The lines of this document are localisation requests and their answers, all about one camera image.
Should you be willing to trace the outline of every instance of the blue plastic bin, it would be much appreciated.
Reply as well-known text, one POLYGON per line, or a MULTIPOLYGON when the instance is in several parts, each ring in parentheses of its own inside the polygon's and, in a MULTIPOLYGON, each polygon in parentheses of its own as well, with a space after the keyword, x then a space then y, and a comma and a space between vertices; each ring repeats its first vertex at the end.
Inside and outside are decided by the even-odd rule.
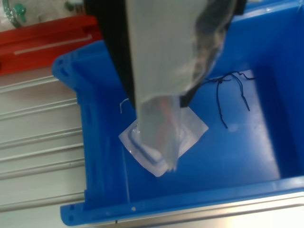
POLYGON ((179 159, 176 172, 156 178, 118 135, 135 120, 102 41, 59 57, 53 73, 77 93, 81 107, 85 201, 62 206, 65 224, 118 220, 304 190, 304 10, 299 1, 249 9, 228 31, 210 76, 246 71, 250 112, 231 80, 202 86, 191 109, 209 130, 179 159))

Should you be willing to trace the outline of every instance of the red tray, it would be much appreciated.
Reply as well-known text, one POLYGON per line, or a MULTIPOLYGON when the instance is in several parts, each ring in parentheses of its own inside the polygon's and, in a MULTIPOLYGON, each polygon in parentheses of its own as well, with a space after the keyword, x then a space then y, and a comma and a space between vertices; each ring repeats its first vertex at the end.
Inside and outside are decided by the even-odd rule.
POLYGON ((0 34, 0 75, 52 65, 60 55, 102 39, 95 17, 81 15, 0 34))

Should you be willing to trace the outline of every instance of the transparent plastic bag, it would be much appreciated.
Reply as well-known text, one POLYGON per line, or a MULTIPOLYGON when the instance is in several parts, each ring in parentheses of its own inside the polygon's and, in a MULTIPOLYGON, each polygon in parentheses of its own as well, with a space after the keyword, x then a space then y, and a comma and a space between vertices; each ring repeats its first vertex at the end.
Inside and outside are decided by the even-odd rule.
POLYGON ((236 0, 125 2, 140 138, 175 168, 179 97, 214 65, 236 0))
POLYGON ((0 0, 0 31, 75 16, 76 9, 67 0, 0 0))
MULTIPOLYGON (((180 135, 176 150, 178 157, 190 149, 208 130, 205 123, 189 107, 180 110, 180 117, 180 135)), ((137 120, 124 130, 119 138, 133 157, 154 176, 160 177, 170 169, 160 152, 141 143, 137 120)))

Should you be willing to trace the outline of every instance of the bin floor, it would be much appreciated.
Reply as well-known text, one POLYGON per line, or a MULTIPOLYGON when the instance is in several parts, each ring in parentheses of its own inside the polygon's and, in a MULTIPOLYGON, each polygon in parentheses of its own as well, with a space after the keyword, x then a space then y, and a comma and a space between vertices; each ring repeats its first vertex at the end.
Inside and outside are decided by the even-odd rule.
POLYGON ((215 83, 203 85, 190 107, 209 130, 180 157, 176 171, 156 178, 125 152, 130 201, 233 187, 301 175, 285 108, 271 70, 239 76, 247 110, 235 79, 219 86, 226 129, 219 117, 215 83))

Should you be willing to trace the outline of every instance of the black cable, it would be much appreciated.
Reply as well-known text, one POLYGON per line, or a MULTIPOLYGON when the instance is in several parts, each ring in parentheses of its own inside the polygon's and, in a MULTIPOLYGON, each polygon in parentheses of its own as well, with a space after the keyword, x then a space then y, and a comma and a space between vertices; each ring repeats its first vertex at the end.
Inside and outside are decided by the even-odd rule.
POLYGON ((232 72, 229 72, 229 73, 225 74, 225 75, 222 76, 222 77, 212 78, 212 79, 206 78, 206 79, 205 79, 206 82, 203 82, 203 83, 201 84, 201 86, 202 86, 202 85, 204 85, 204 84, 211 83, 211 82, 212 82, 212 83, 217 83, 217 94, 216 94, 216 96, 217 96, 218 112, 219 112, 220 120, 222 121, 222 123, 224 124, 224 126, 226 127, 226 129, 228 129, 228 127, 227 127, 227 124, 225 123, 225 121, 224 121, 224 119, 223 119, 223 114, 222 114, 222 110, 221 110, 221 108, 220 108, 220 103, 219 103, 219 84, 221 84, 222 82, 225 82, 225 81, 231 81, 231 79, 225 80, 225 79, 224 79, 225 77, 227 77, 227 76, 232 76, 232 77, 234 77, 234 78, 236 79, 236 81, 238 82, 238 85, 239 85, 239 87, 240 87, 241 97, 242 97, 242 99, 243 99, 243 101, 244 101, 244 103, 245 103, 245 105, 246 105, 248 111, 250 111, 248 102, 247 102, 247 100, 246 100, 246 98, 245 98, 245 96, 244 96, 243 84, 242 84, 241 80, 240 80, 237 76, 235 76, 234 74, 238 74, 239 76, 243 75, 243 76, 245 77, 245 79, 247 79, 247 80, 255 80, 254 77, 247 77, 244 73, 241 73, 241 72, 238 72, 238 71, 232 71, 232 72))

